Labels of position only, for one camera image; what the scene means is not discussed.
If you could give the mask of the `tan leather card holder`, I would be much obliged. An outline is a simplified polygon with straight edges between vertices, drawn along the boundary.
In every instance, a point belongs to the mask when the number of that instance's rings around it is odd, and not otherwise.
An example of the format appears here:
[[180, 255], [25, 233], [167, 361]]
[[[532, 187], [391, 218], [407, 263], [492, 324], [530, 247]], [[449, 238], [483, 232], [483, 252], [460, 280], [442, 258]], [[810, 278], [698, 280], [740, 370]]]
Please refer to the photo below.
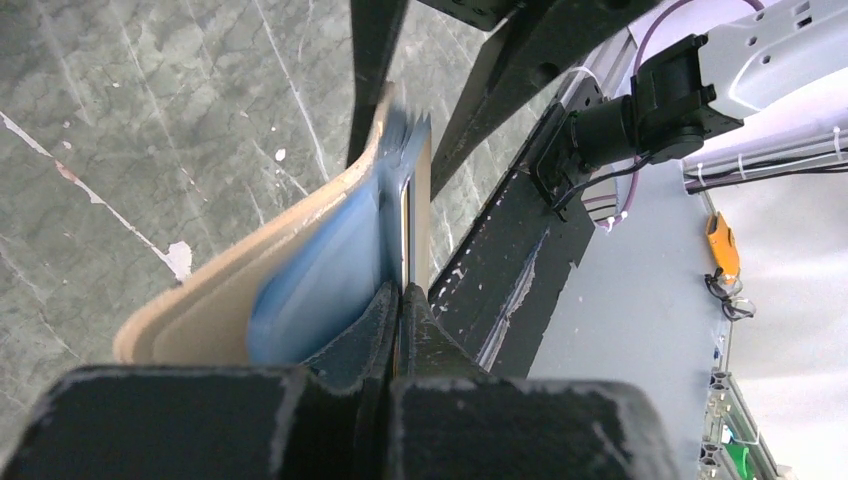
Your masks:
[[339, 176], [132, 314], [113, 341], [120, 364], [244, 365], [259, 289], [372, 172], [396, 86], [382, 88], [364, 152]]

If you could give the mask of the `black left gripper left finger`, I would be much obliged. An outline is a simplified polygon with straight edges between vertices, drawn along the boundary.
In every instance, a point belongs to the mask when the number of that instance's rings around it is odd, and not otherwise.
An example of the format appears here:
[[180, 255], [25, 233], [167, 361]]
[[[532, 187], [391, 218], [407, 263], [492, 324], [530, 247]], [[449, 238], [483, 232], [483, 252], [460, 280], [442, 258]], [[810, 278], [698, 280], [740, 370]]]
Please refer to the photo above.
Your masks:
[[36, 402], [5, 479], [381, 479], [399, 292], [302, 365], [90, 365]]

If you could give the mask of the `gold credit card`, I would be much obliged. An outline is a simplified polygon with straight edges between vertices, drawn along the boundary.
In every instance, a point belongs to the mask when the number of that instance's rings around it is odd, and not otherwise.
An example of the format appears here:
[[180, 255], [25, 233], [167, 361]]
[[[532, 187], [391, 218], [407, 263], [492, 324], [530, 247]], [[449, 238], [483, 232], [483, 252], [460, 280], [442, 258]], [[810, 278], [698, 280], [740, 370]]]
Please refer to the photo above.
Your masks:
[[432, 134], [413, 133], [405, 151], [411, 167], [402, 192], [402, 282], [406, 287], [428, 285], [430, 266], [430, 180]]

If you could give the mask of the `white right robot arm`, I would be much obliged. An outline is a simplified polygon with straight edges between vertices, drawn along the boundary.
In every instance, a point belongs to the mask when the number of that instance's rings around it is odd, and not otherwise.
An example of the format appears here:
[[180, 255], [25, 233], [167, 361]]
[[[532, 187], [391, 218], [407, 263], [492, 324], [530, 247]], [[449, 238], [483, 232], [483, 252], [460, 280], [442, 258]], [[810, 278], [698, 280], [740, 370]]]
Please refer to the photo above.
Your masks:
[[[489, 33], [431, 167], [439, 193], [470, 153], [537, 93], [651, 8], [648, 1], [436, 1]], [[552, 107], [518, 167], [561, 213], [603, 166], [683, 158], [847, 64], [843, 1], [781, 1], [640, 58], [627, 95]]]

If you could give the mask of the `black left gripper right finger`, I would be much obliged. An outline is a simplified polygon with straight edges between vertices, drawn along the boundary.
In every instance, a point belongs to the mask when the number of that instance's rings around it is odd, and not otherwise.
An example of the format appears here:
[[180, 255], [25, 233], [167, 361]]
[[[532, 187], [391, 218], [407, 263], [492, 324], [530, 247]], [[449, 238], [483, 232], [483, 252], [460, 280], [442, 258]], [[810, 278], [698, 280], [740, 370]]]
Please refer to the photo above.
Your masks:
[[619, 381], [499, 378], [435, 321], [425, 292], [402, 300], [390, 390], [394, 479], [676, 479], [661, 418]]

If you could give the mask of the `blue credit cards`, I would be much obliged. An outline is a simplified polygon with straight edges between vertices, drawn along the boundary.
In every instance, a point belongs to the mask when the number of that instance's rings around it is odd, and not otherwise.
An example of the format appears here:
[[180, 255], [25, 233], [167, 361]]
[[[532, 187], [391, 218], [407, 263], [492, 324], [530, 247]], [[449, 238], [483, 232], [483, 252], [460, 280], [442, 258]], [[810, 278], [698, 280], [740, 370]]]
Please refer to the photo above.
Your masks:
[[411, 167], [405, 151], [431, 118], [390, 107], [376, 163], [295, 256], [259, 290], [247, 325], [254, 364], [306, 360], [364, 312], [379, 287], [402, 282], [402, 192]]

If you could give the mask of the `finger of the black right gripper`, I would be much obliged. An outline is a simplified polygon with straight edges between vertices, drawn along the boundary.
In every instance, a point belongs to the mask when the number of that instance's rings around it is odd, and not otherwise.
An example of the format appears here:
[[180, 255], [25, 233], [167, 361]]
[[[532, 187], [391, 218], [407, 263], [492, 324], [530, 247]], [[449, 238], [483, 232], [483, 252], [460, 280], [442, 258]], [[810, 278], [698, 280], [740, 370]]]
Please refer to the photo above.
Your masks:
[[513, 114], [656, 1], [518, 1], [480, 48], [431, 166], [436, 197]]
[[407, 8], [407, 0], [350, 1], [355, 99], [348, 167], [365, 149]]

